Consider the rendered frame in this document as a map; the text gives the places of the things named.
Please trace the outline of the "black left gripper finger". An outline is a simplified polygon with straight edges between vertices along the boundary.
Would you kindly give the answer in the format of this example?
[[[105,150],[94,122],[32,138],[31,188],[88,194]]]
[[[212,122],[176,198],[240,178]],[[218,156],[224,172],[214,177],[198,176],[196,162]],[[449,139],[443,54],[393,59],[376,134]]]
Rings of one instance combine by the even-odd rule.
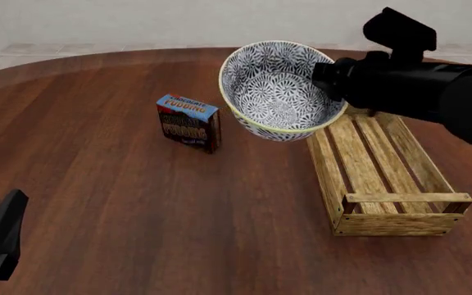
[[[19,236],[29,198],[19,189],[11,190],[0,203],[0,247],[8,247]]]

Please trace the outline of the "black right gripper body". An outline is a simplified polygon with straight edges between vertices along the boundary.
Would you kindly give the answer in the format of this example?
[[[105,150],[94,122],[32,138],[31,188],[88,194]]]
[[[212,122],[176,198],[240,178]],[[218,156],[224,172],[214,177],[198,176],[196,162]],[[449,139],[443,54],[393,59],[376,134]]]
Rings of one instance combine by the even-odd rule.
[[[357,60],[339,58],[335,63],[315,63],[311,81],[335,102],[358,103],[358,80],[354,75]]]

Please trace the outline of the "patterned black and white bowl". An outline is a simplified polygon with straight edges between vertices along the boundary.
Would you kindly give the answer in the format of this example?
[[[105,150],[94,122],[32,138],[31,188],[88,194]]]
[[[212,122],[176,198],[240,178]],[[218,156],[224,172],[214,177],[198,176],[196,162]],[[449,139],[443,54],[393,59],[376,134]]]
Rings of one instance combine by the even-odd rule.
[[[331,125],[348,107],[312,83],[317,63],[334,61],[301,43],[251,43],[225,59],[218,78],[220,93],[240,125],[257,137],[275,142],[305,139]]]

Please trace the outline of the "wooden slat tray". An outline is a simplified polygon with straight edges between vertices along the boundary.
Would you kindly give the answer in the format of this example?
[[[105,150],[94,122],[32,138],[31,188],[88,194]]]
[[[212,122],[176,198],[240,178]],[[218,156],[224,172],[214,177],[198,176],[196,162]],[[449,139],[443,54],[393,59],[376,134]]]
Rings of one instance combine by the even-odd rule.
[[[334,235],[444,235],[472,203],[395,115],[349,107],[307,143]]]

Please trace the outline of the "chocolate pudding box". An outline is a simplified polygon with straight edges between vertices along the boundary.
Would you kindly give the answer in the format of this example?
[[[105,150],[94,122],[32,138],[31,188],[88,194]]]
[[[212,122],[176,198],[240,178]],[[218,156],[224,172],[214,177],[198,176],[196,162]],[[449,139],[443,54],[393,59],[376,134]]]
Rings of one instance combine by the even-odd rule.
[[[165,137],[208,154],[220,147],[218,107],[172,94],[157,100],[156,105]]]

